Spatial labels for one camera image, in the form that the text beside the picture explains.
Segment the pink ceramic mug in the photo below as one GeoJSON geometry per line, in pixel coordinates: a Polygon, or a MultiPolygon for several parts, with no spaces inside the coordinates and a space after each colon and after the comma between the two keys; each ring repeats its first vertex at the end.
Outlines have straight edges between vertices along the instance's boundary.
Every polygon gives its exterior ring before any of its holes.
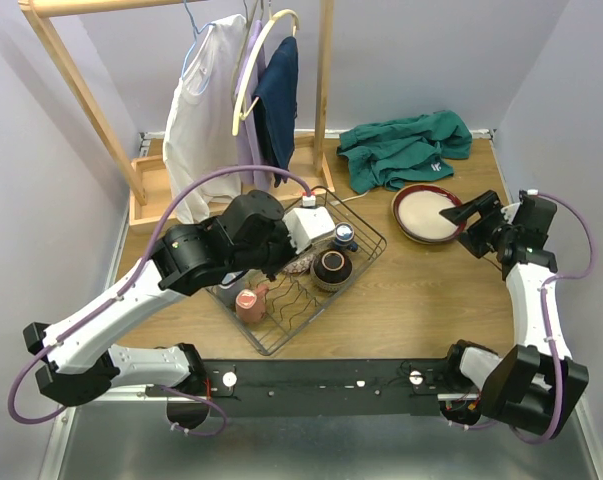
{"type": "Polygon", "coordinates": [[[255,289],[243,289],[239,292],[235,299],[235,312],[244,324],[255,325],[264,319],[268,292],[267,285],[261,285],[255,289]]]}

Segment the beige bird plate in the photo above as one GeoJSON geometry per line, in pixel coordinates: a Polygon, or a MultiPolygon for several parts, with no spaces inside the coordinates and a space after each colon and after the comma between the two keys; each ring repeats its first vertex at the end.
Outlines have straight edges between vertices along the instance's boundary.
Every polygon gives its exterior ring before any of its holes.
{"type": "Polygon", "coordinates": [[[432,242],[427,236],[427,222],[414,208],[396,204],[393,206],[392,213],[399,228],[407,237],[421,243],[432,242]]]}

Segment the dark red rimmed plate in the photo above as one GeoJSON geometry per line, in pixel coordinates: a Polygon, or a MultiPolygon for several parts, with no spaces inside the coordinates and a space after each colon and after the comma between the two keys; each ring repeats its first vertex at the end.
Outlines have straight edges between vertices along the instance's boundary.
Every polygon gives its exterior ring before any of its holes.
{"type": "Polygon", "coordinates": [[[456,226],[439,215],[443,209],[462,204],[455,194],[439,186],[415,184],[404,187],[395,194],[391,212],[396,204],[414,208],[427,222],[427,236],[431,238],[432,242],[423,244],[441,244],[453,241],[465,228],[465,224],[456,226]]]}

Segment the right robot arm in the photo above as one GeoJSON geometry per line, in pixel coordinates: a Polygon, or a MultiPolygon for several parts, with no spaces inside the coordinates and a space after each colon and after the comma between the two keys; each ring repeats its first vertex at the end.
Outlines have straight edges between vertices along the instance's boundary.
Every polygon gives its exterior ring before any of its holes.
{"type": "Polygon", "coordinates": [[[441,211],[461,227],[458,241],[474,257],[493,253],[510,295],[515,343],[504,357],[459,341],[448,352],[441,379],[450,390],[479,391],[478,413],[508,425],[529,444],[555,438],[589,383],[586,366],[574,361],[561,330],[556,285],[590,274],[566,274],[545,244],[565,201],[535,189],[503,205],[493,191],[441,211]]]}

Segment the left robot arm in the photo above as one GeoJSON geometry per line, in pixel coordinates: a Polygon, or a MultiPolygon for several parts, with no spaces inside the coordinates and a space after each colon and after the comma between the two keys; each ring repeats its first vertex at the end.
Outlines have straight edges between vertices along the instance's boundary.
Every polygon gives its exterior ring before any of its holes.
{"type": "Polygon", "coordinates": [[[80,311],[56,324],[25,328],[28,350],[43,363],[35,374],[39,392],[70,407],[119,386],[159,385],[182,395],[204,391],[207,374],[194,346],[136,349],[118,340],[230,273],[259,270],[274,278],[312,243],[300,213],[252,191],[220,215],[174,225],[152,239],[133,269],[80,311]]]}

